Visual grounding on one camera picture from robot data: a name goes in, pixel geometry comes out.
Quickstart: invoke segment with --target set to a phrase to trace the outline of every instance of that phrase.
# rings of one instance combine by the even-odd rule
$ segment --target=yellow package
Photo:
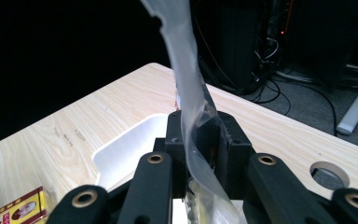
[[[43,224],[47,221],[48,194],[34,189],[0,208],[0,224]]]

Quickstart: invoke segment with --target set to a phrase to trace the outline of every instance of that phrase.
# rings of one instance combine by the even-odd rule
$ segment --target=transparent plastic film
[[[197,143],[200,127],[217,120],[212,97],[200,75],[197,43],[193,35],[188,0],[141,0],[151,16],[161,19],[161,34],[167,46],[182,108],[182,137],[186,164],[196,181],[200,204],[194,223],[245,223],[240,218]]]

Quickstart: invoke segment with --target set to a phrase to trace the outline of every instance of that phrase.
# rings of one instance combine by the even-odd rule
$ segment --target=light wood tabletop
[[[208,88],[217,109],[237,120],[255,150],[281,158],[308,189],[325,198],[332,194],[312,179],[315,162],[358,189],[358,146]],[[0,206],[39,186],[58,201],[94,184],[92,153],[142,119],[172,113],[175,94],[172,70],[151,63],[0,141]]]

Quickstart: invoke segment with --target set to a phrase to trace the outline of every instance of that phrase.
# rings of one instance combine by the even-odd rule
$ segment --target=wooden table
[[[358,146],[209,86],[218,110],[237,120],[257,152],[280,157],[304,185],[329,198],[310,176],[316,161],[342,168],[358,189]],[[95,183],[91,154],[155,113],[175,110],[172,70],[148,64],[0,141],[0,206],[44,186],[58,201]]]

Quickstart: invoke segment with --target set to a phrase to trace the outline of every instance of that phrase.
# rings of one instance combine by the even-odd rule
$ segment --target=gray floor
[[[278,84],[281,93],[287,97],[287,100],[281,94],[276,100],[270,103],[261,104],[262,106],[281,114],[287,113],[290,107],[290,110],[286,115],[287,117],[298,120],[325,133],[334,134],[333,111],[329,103],[327,103],[321,94],[303,86],[298,86],[298,82],[290,81],[290,83],[288,83],[289,79],[273,77],[272,80],[276,80],[275,83]],[[268,81],[267,85],[270,89],[266,87],[263,90],[261,98],[258,99],[259,102],[267,101],[277,95],[276,91],[271,90],[276,90],[274,84],[271,81]],[[309,86],[322,92],[331,101],[337,114],[337,122],[341,121],[347,110],[350,108],[353,100],[358,95],[357,91],[341,89],[327,91],[318,85]],[[260,93],[260,90],[250,95],[243,96],[243,98],[253,100],[258,93]],[[358,125],[351,135],[338,134],[337,137],[358,146]]]

